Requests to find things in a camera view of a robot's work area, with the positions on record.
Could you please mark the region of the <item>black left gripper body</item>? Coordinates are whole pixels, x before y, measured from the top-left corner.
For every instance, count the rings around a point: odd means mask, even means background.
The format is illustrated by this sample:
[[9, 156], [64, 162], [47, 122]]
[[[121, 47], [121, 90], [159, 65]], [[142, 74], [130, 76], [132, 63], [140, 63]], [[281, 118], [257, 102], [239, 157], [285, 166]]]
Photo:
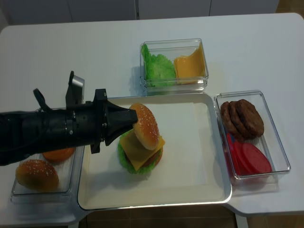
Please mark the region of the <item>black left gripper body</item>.
[[90, 145], [91, 153], [100, 152], [106, 103], [106, 90], [97, 89], [92, 102], [66, 109], [66, 147]]

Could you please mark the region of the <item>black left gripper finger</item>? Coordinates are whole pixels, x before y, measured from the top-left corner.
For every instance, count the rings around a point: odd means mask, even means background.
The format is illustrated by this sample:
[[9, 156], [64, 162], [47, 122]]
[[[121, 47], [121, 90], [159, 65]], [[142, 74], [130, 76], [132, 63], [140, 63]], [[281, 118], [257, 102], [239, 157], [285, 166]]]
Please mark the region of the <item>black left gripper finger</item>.
[[107, 128], [109, 130], [132, 128], [133, 124], [138, 121], [135, 110], [117, 106], [110, 101], [107, 101], [106, 103], [105, 117], [107, 120]]
[[106, 146], [109, 146], [116, 138], [121, 136], [123, 133], [131, 130], [133, 128], [132, 125], [128, 126], [114, 126], [107, 127], [104, 133], [104, 142]]

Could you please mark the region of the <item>black covered left robot arm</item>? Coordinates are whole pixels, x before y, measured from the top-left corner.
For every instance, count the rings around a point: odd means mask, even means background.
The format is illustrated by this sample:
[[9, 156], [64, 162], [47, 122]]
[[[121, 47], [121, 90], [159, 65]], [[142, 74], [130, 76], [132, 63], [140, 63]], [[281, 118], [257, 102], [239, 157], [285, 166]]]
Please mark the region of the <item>black covered left robot arm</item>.
[[51, 109], [38, 89], [33, 93], [38, 110], [0, 114], [2, 166], [33, 154], [86, 145], [92, 154], [99, 153], [102, 142], [110, 145], [138, 121], [135, 110], [111, 103], [105, 89], [97, 89], [93, 101], [65, 109]]

